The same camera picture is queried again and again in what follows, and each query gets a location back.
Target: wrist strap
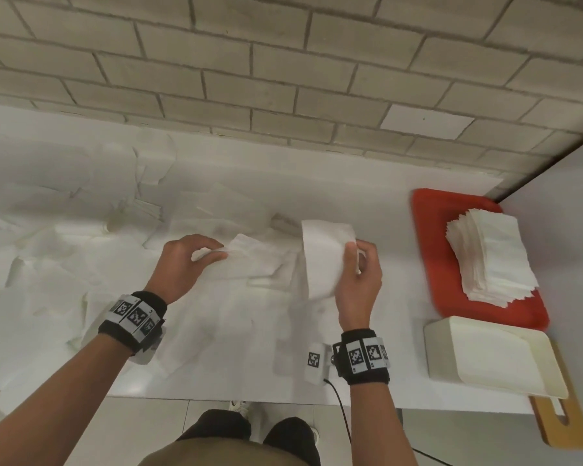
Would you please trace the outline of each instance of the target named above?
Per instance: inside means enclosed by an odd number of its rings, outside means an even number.
[[[341,335],[341,343],[333,345],[337,373],[349,385],[363,383],[389,384],[391,363],[382,339],[371,329],[349,330]]]
[[[134,353],[141,349],[147,350],[162,334],[164,319],[145,298],[157,305],[162,315],[166,312],[164,301],[153,293],[137,291],[124,294],[106,313],[106,320],[100,325],[99,333],[111,336]]]

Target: leg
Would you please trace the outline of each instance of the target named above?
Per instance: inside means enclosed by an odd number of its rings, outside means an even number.
[[[211,409],[204,412],[177,441],[209,437],[248,440],[250,438],[250,423],[238,412]]]
[[[309,466],[320,466],[313,431],[308,423],[298,417],[290,417],[274,425],[265,438],[264,445],[285,450]]]

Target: shoe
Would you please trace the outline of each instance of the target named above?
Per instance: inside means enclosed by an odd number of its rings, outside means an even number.
[[[249,410],[252,402],[247,401],[231,401],[229,403],[229,410],[231,412],[237,412],[245,419],[249,419]]]
[[[313,441],[315,441],[315,446],[319,443],[319,431],[315,427],[311,427],[311,431],[313,432]]]

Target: orange tray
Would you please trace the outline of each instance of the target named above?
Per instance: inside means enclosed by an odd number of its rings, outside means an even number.
[[[532,297],[514,301],[505,309],[466,297],[458,259],[445,233],[447,223],[469,209],[503,212],[497,203],[482,196],[435,189],[416,189],[412,195],[417,240],[436,310],[443,317],[461,316],[526,329],[546,329],[548,313],[537,290]]]

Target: white plastic container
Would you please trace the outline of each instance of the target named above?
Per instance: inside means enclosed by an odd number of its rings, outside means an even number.
[[[566,399],[544,332],[449,317],[424,328],[429,376],[450,383]]]

